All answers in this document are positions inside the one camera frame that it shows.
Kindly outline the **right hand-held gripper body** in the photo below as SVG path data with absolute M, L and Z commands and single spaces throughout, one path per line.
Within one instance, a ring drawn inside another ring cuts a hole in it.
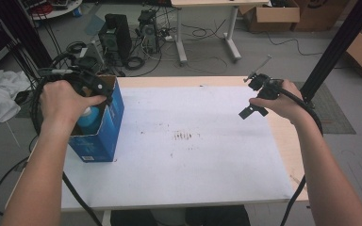
M 243 79 L 244 83 L 254 91 L 257 91 L 257 97 L 266 100 L 275 100 L 280 95 L 279 89 L 282 88 L 283 79 L 274 79 L 270 76 L 260 73 L 259 71 L 272 59 L 272 56 L 267 55 L 267 58 L 250 74 Z

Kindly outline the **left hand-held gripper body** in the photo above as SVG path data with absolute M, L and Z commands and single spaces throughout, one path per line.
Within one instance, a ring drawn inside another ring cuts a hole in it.
M 83 88 L 89 89 L 91 95 L 106 96 L 106 104 L 110 105 L 113 88 L 96 75 L 96 70 L 104 63 L 97 44 L 92 41 L 83 48 L 88 48 L 88 51 L 84 57 L 76 58 L 72 62 L 74 72 L 70 74 L 70 83 L 74 90 L 82 96 L 85 96 Z

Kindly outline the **blue bottle with white cap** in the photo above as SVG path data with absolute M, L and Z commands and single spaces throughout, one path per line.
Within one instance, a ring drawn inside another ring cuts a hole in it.
M 100 126 L 100 111 L 96 106 L 87 107 L 79 117 L 77 125 L 83 135 L 95 135 Z

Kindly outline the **blue cardboard box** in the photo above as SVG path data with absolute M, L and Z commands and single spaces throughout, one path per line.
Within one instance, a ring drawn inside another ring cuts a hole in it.
M 117 77 L 99 77 L 113 88 L 112 103 L 92 105 L 99 108 L 101 120 L 95 135 L 83 135 L 76 122 L 69 140 L 69 145 L 84 162 L 111 162 L 122 124 L 124 104 Z

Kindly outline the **person's right hand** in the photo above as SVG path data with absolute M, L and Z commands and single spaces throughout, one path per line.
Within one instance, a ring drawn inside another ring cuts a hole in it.
M 284 80 L 282 88 L 292 93 L 300 100 L 302 95 L 297 87 L 289 80 Z M 288 119 L 292 124 L 306 114 L 305 110 L 302 109 L 295 101 L 291 100 L 288 96 L 280 94 L 275 100 L 266 100 L 262 98 L 251 98 L 249 103 L 265 108 L 269 108 L 279 116 Z

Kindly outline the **person's left hand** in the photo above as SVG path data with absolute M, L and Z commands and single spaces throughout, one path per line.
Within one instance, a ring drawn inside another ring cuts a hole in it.
M 83 97 L 64 80 L 47 83 L 40 98 L 43 116 L 41 134 L 70 135 L 84 111 L 105 99 L 102 95 Z

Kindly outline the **black computer tower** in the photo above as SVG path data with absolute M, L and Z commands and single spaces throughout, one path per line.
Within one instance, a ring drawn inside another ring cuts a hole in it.
M 108 52 L 117 53 L 122 61 L 129 58 L 132 41 L 127 17 L 124 14 L 106 14 L 105 23 L 98 37 Z

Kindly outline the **open cardboard box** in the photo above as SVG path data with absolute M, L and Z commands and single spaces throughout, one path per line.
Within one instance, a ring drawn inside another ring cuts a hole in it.
M 276 7 L 272 0 L 258 6 L 240 6 L 239 13 L 250 32 L 284 32 L 300 22 L 300 8 L 294 0 L 281 0 Z

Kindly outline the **grey floor mat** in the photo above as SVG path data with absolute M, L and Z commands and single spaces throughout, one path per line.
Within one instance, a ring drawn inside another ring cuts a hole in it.
M 355 134 L 354 128 L 325 84 L 317 90 L 309 106 L 319 117 L 324 134 Z

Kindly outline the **open computer case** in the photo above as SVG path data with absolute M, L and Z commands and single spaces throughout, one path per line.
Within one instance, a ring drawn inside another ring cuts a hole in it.
M 138 18 L 140 23 L 140 36 L 142 37 L 142 49 L 148 54 L 158 52 L 158 37 L 156 29 L 156 12 L 145 9 Z

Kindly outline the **round white table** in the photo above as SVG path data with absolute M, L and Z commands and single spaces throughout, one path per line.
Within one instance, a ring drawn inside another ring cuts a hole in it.
M 46 20 L 73 13 L 83 0 L 18 0 L 32 20 Z

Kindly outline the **white paper sheet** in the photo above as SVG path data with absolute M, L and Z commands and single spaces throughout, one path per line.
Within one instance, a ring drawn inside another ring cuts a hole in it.
M 293 189 L 271 128 L 239 112 L 246 87 L 124 88 L 114 159 L 65 172 L 96 209 L 283 202 Z

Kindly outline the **white desk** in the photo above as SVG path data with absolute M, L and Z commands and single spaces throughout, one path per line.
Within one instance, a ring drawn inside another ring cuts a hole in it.
M 259 6 L 266 4 L 268 0 L 171 0 L 172 6 L 176 9 L 176 35 L 175 45 L 177 54 L 179 57 L 179 63 L 181 66 L 188 63 L 186 51 L 182 41 L 182 9 L 193 7 L 231 7 L 229 26 L 226 33 L 223 34 L 225 44 L 228 46 L 232 59 L 238 61 L 241 59 L 241 55 L 236 44 L 233 41 L 233 33 L 235 23 L 239 11 L 239 6 Z

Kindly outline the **person's dark clothing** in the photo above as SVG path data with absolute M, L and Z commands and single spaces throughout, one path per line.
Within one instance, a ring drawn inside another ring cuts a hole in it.
M 184 220 L 188 226 L 251 226 L 243 205 L 188 207 Z M 151 210 L 114 210 L 111 226 L 159 226 Z

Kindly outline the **black metal post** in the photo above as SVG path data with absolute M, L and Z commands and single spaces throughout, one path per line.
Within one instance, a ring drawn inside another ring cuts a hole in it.
M 38 69 L 48 68 L 52 64 L 53 59 L 18 0 L 0 0 L 0 18 Z
M 300 92 L 304 101 L 310 103 L 321 84 L 334 69 L 339 59 L 362 30 L 362 0 L 357 0 L 344 23 L 330 41 L 317 65 L 308 76 Z

